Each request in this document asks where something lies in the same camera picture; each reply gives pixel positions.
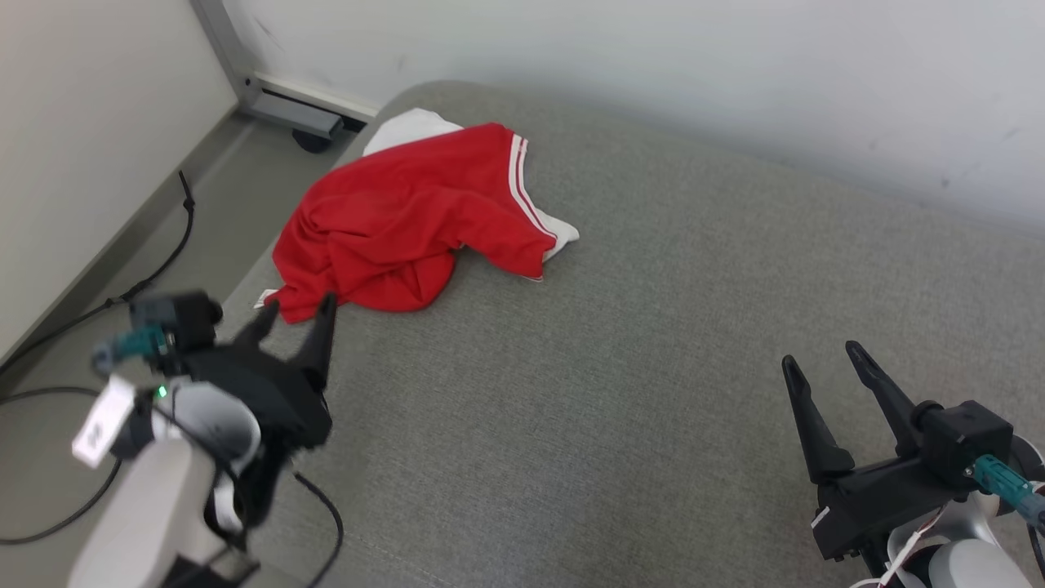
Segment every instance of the cable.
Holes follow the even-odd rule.
[[[922,539],[923,535],[925,535],[930,528],[932,528],[932,525],[936,524],[936,521],[938,521],[939,517],[944,515],[944,511],[946,509],[947,509],[946,504],[940,507],[939,510],[936,511],[936,514],[933,515],[931,519],[922,523],[921,526],[919,526],[914,531],[914,533],[911,534],[911,536],[907,539],[907,543],[905,543],[903,548],[900,549],[900,552],[897,554],[897,557],[893,559],[892,563],[889,564],[889,568],[885,571],[884,574],[882,574],[882,578],[870,578],[867,580],[861,580],[860,582],[857,582],[856,584],[850,586],[850,588],[858,588],[859,586],[870,586],[870,585],[878,585],[878,586],[888,585],[889,582],[892,580],[892,578],[896,575],[897,571],[901,567],[903,567],[904,562],[907,561],[907,558],[910,557],[911,551],[914,550],[914,545],[918,544],[919,540]]]
[[[1045,579],[1045,557],[1042,556],[1042,544],[1038,541],[1038,532],[1035,527],[1027,525],[1027,535],[1030,536],[1030,548],[1035,551],[1035,561],[1038,562],[1038,571]]]
[[[20,395],[15,395],[11,397],[0,399],[0,405],[8,404],[20,400],[42,397],[46,395],[61,395],[61,394],[84,395],[91,398],[96,398],[98,396],[98,393],[90,391],[88,389],[79,389],[76,386],[55,386],[50,389],[38,389],[36,391],[29,391],[26,393],[22,393]],[[62,522],[51,526],[50,528],[47,528],[34,535],[30,535],[28,537],[19,537],[17,539],[0,539],[0,545],[25,545],[26,543],[40,541],[41,539],[45,537],[50,537],[51,535],[54,535],[55,533],[76,522],[76,520],[83,517],[85,513],[87,513],[88,511],[91,510],[91,508],[97,504],[98,500],[101,500],[101,497],[109,490],[109,487],[113,485],[113,480],[116,479],[116,474],[120,471],[120,464],[121,462],[117,460],[113,464],[113,469],[109,472],[109,477],[106,478],[106,481],[101,483],[101,487],[98,488],[98,491],[94,493],[94,496],[88,499],[88,501],[85,502],[83,507],[77,509],[76,512],[73,513],[72,515],[66,517]]]
[[[107,299],[106,302],[102,303],[101,305],[98,305],[97,307],[80,315],[79,317],[70,321],[69,323],[63,325],[62,327],[55,329],[54,331],[48,333],[47,335],[44,335],[40,339],[37,339],[32,344],[29,344],[28,346],[19,350],[13,356],[7,358],[7,361],[0,364],[0,375],[6,373],[8,370],[10,370],[13,366],[15,366],[19,360],[21,360],[25,356],[29,355],[32,351],[37,350],[44,344],[47,344],[48,342],[55,339],[63,333],[69,331],[70,329],[73,329],[74,327],[90,320],[91,317],[101,312],[108,311],[109,309],[117,305],[123,305],[130,303],[131,301],[133,301],[138,297],[138,293],[141,293],[143,289],[152,285],[153,281],[156,280],[156,278],[159,277],[160,274],[167,271],[167,267],[169,267],[170,264],[175,262],[175,259],[178,258],[178,256],[181,255],[182,250],[185,249],[185,243],[188,242],[189,234],[192,232],[192,221],[195,218],[195,199],[192,197],[192,190],[189,188],[189,183],[185,180],[185,173],[183,173],[182,171],[178,171],[178,179],[181,180],[182,189],[185,191],[185,199],[182,202],[182,207],[184,207],[185,210],[188,212],[188,219],[185,222],[185,233],[182,235],[181,241],[178,242],[178,245],[175,246],[175,250],[171,251],[170,255],[167,256],[167,259],[163,261],[163,263],[159,266],[159,268],[153,272],[145,279],[132,285],[130,289],[127,289],[123,293],[120,293],[119,297],[116,297],[115,299]]]
[[[327,498],[327,495],[324,494],[319,487],[309,481],[305,476],[301,475],[301,472],[295,472],[294,477],[301,483],[301,486],[308,489],[308,492],[315,494],[316,498],[319,498],[320,502],[322,502],[323,505],[330,511],[330,516],[333,517],[333,524],[338,527],[338,539],[333,544],[333,551],[330,552],[330,557],[327,558],[326,563],[323,564],[322,568],[320,568],[319,573],[312,578],[311,582],[305,585],[305,588],[316,588],[320,585],[320,582],[323,581],[323,577],[330,571],[330,566],[333,565],[334,560],[338,559],[338,555],[341,554],[341,545],[345,542],[345,523],[341,520],[341,513],[338,512],[338,508],[333,505],[333,502]]]

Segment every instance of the caster wheel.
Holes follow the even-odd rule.
[[[329,148],[330,143],[332,142],[330,139],[318,137],[311,133],[305,133],[304,131],[298,131],[297,128],[291,132],[291,136],[298,142],[298,146],[308,152],[323,152]]]

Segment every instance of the white stripe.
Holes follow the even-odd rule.
[[[526,217],[530,218],[530,221],[533,222],[533,226],[537,227],[537,229],[543,232],[544,234],[555,238],[554,234],[548,232],[548,230],[544,229],[544,227],[540,226],[540,222],[537,220],[536,216],[534,216],[533,212],[530,211],[530,207],[533,206],[533,203],[531,202],[530,206],[527,206],[527,201],[529,201],[529,198],[522,199],[522,195],[519,193],[518,186],[516,185],[518,183],[517,171],[519,163],[519,150],[524,141],[525,139],[518,135],[512,136],[512,152],[508,158],[508,189],[511,190],[512,197],[515,198],[515,204],[517,204],[518,207],[522,210],[522,213],[526,214]]]
[[[822,521],[823,517],[827,517],[828,513],[830,512],[831,512],[831,507],[825,507],[823,510],[820,511],[820,514],[816,515],[816,518],[813,519],[813,522],[811,522],[809,526],[816,528],[816,525],[820,524],[820,521]]]
[[[526,152],[527,152],[527,146],[529,144],[530,144],[530,140],[529,139],[522,139],[522,144],[519,145],[519,161],[518,161],[518,165],[516,166],[516,171],[515,171],[516,172],[516,180],[518,181],[518,184],[519,184],[519,193],[527,201],[527,203],[530,204],[530,208],[533,209],[534,214],[537,214],[537,217],[536,217],[536,219],[537,219],[537,228],[539,228],[540,230],[544,231],[544,233],[547,235],[555,237],[556,239],[558,239],[559,235],[557,235],[554,232],[552,232],[551,230],[549,230],[549,228],[547,226],[544,226],[544,222],[542,222],[540,220],[540,210],[537,209],[537,205],[533,203],[533,199],[530,198],[530,194],[527,193],[527,191],[526,191],[526,182],[524,181],[522,178],[526,175]]]

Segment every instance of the white label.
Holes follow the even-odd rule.
[[[816,525],[820,524],[820,521],[822,521],[823,517],[827,517],[828,513],[830,512],[831,512],[831,507],[825,507],[823,510],[820,511],[820,514],[816,515],[816,518],[813,519],[813,522],[810,523],[809,526],[812,528],[816,528]]]
[[[261,296],[258,297],[258,302],[254,303],[254,308],[255,309],[260,309],[260,308],[264,307],[264,300],[268,299],[269,297],[272,297],[273,293],[275,293],[276,291],[279,291],[279,290],[278,289],[265,289],[264,291],[262,291]]]
[[[87,415],[84,428],[72,440],[72,454],[92,469],[101,464],[134,408],[134,385],[111,376]]]

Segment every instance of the teal connector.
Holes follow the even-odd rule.
[[[991,494],[1008,502],[1030,526],[1045,533],[1045,496],[993,455],[981,455],[973,465],[973,478]]]
[[[91,364],[98,374],[108,376],[126,358],[136,356],[150,358],[166,353],[167,337],[163,330],[156,326],[148,326],[124,333],[96,347],[91,357]]]

